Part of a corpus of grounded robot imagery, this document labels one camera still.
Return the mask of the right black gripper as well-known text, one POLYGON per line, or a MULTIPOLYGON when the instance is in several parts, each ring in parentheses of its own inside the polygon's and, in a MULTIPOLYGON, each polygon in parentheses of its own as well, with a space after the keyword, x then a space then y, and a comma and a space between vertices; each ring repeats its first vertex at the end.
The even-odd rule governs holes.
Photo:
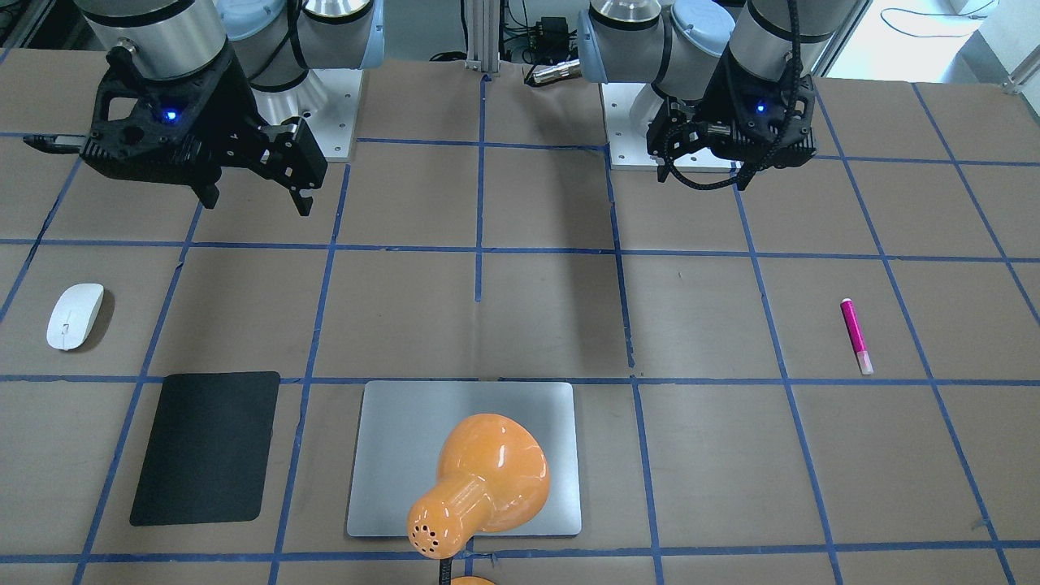
POLYGON ((106 55, 83 162, 105 177, 191 188, 207 210, 223 169, 249 169, 287 189, 300 217, 322 188, 328 162, 306 118, 267 125, 230 41, 211 63, 172 80, 144 77, 128 43, 106 55))

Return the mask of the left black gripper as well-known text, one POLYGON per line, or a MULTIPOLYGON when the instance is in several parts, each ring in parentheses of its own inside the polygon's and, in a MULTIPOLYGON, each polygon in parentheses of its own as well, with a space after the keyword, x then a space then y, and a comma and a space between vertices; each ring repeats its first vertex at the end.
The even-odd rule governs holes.
POLYGON ((792 63, 778 81, 758 78, 739 63, 718 63, 701 100, 666 96, 648 126, 647 152, 657 160, 658 182, 674 177, 691 189, 745 189, 759 171, 801 167, 817 155, 811 127, 817 91, 792 63), (735 176, 699 183, 683 176, 678 160, 709 150, 740 163, 735 176))

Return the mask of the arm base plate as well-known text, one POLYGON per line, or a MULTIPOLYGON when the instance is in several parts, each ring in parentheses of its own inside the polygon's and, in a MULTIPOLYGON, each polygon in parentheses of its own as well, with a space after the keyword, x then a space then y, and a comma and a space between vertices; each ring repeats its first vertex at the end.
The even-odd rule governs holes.
MULTIPOLYGON (((602 83, 600 91, 610 167, 622 171, 655 171, 657 160, 647 152, 647 132, 664 103, 661 97, 645 83, 602 83)), ((709 149, 699 149, 693 155, 679 157, 676 167, 694 174, 695 181, 709 181, 720 180, 740 164, 717 157, 709 149)))
POLYGON ((348 163, 365 72, 312 69, 288 90, 253 88, 258 111, 270 124, 300 116, 330 163, 348 163))

